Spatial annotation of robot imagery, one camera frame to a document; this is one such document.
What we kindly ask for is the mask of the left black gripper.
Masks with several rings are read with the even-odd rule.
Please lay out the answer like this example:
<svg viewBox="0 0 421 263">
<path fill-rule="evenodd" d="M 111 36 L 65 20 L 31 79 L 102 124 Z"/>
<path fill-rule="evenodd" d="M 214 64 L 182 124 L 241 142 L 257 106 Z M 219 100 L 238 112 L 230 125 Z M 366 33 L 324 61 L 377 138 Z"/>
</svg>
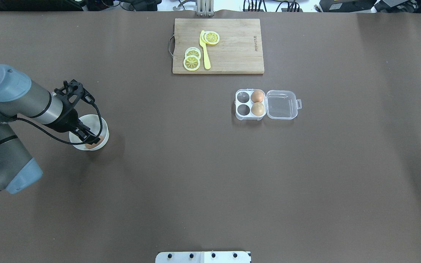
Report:
<svg viewBox="0 0 421 263">
<path fill-rule="evenodd" d="M 75 103 L 63 103 L 63 109 L 60 116 L 49 124 L 44 126 L 56 131 L 57 133 L 72 132 L 80 142 L 72 143 L 73 145 L 92 144 L 99 141 L 100 135 L 95 135 L 90 128 L 80 123 Z"/>
</svg>

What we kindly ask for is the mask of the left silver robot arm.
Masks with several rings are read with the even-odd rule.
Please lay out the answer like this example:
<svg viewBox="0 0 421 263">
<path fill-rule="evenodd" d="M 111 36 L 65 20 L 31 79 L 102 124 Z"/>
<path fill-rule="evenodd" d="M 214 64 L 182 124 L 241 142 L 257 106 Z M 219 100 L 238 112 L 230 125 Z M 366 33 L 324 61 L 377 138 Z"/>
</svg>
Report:
<svg viewBox="0 0 421 263">
<path fill-rule="evenodd" d="M 10 126 L 22 121 L 48 134 L 70 133 L 59 139 L 79 149 L 95 151 L 108 141 L 110 133 L 95 98 L 76 81 L 49 92 L 28 75 L 10 65 L 0 64 L 0 192 L 11 194 L 38 181 L 43 172 Z"/>
</svg>

